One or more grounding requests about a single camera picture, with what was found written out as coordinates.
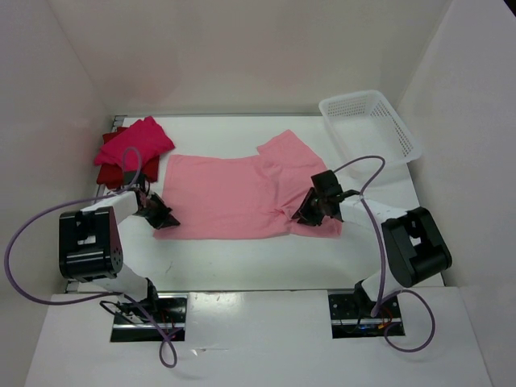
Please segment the red t-shirt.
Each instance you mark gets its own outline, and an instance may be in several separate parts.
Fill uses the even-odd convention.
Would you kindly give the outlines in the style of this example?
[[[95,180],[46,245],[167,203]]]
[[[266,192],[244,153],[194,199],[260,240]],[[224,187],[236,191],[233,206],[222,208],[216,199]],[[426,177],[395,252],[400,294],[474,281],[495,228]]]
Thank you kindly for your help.
[[[102,136],[104,144],[110,142],[118,135],[125,132],[126,127],[118,127],[114,132],[106,133]],[[156,156],[150,159],[141,169],[140,173],[146,177],[149,183],[158,181],[160,157]],[[104,185],[107,189],[118,189],[122,183],[130,181],[131,172],[126,173],[116,164],[102,164],[100,166],[96,183]]]

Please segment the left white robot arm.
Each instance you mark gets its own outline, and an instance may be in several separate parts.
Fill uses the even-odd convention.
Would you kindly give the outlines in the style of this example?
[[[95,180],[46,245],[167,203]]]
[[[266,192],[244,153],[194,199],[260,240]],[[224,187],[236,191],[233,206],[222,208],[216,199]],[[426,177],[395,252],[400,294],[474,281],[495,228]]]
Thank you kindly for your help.
[[[145,174],[123,174],[123,192],[59,218],[59,269],[66,279],[94,283],[116,293],[122,311],[149,323],[164,312],[152,281],[124,262],[119,224],[136,216],[155,230],[181,225],[173,210],[150,190]]]

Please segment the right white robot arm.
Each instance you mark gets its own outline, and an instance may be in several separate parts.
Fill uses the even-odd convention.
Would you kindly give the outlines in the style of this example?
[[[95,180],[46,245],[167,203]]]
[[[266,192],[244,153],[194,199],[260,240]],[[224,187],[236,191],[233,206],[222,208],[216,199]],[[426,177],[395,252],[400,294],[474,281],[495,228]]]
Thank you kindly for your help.
[[[373,230],[379,243],[380,270],[354,287],[359,315],[377,315],[388,296],[452,266],[452,255],[428,209],[405,210],[368,200],[354,189],[344,191],[331,170],[311,180],[313,186],[292,220],[308,227],[318,227],[326,218],[354,223]]]

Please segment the light pink t-shirt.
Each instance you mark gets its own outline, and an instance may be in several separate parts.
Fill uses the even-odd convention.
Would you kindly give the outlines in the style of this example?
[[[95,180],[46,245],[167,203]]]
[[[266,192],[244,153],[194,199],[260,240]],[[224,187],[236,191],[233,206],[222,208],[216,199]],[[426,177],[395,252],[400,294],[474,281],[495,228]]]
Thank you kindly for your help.
[[[180,226],[155,239],[264,239],[282,235],[338,238],[341,222],[315,227],[293,220],[323,160],[287,130],[244,158],[170,156],[161,194]]]

